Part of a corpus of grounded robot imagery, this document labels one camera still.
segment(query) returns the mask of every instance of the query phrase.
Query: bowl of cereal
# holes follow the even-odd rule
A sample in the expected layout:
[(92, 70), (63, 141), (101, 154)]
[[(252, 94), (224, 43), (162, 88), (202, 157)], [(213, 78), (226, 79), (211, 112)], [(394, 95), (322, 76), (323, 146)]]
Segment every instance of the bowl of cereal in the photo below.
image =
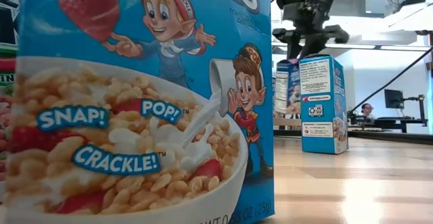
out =
[[(5, 201), (10, 221), (228, 222), (244, 181), (248, 149), (235, 121), (219, 115), (219, 95), (206, 99), (117, 66), (66, 58), (21, 59), (37, 66), (17, 75)], [(183, 113), (175, 123), (142, 116), (142, 99), (164, 101)], [(64, 106), (105, 108), (110, 112), (108, 127), (37, 129), (40, 111)], [(127, 176), (91, 172), (71, 162), (84, 145), (110, 154), (154, 152), (161, 169)]]
[(340, 143), (344, 143), (347, 140), (347, 128), (346, 124), (341, 118), (335, 117), (333, 119), (334, 128), (334, 139)]

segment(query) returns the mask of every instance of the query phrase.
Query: person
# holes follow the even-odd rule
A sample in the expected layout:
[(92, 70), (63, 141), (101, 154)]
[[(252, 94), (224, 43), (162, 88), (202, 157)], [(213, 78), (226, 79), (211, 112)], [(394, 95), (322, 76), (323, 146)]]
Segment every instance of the person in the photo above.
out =
[(373, 122), (375, 117), (373, 116), (373, 106), (371, 104), (365, 103), (361, 106), (361, 112), (363, 116), (367, 119), (367, 122)]

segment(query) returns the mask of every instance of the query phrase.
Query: wooden table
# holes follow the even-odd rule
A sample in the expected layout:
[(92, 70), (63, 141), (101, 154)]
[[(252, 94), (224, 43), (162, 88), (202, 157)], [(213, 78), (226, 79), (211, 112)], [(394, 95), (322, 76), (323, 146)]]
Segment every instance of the wooden table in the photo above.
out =
[(432, 146), (349, 140), (334, 156), (275, 138), (277, 214), (264, 223), (433, 223)]

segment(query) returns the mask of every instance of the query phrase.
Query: cartoon hand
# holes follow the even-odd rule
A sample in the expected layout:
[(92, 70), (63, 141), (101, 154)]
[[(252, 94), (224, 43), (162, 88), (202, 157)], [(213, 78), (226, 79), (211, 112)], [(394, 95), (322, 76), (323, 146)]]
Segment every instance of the cartoon hand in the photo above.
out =
[(139, 44), (135, 44), (130, 38), (115, 33), (112, 33), (111, 37), (118, 41), (117, 44), (112, 45), (108, 42), (102, 44), (109, 51), (115, 51), (119, 55), (124, 55), (128, 58), (134, 58), (143, 53), (143, 47)]
[(236, 99), (236, 91), (234, 89), (229, 89), (227, 92), (229, 97), (229, 112), (235, 114), (236, 110), (239, 108), (239, 102)]
[(203, 42), (212, 46), (214, 46), (216, 43), (214, 35), (208, 35), (204, 32), (203, 24), (200, 25), (200, 28), (196, 32), (196, 41)]

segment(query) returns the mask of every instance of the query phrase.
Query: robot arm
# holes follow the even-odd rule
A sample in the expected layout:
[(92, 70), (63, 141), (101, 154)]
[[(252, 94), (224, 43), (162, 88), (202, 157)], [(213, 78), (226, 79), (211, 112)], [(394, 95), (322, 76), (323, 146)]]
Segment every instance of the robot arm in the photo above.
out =
[[(334, 0), (276, 0), (283, 10), (283, 20), (291, 20), (295, 30), (276, 29), (273, 35), (288, 44), (288, 59), (303, 58), (325, 48), (330, 38), (337, 43), (347, 43), (348, 34), (340, 26), (323, 27), (329, 20), (329, 11)], [(305, 39), (301, 48), (299, 41)]]

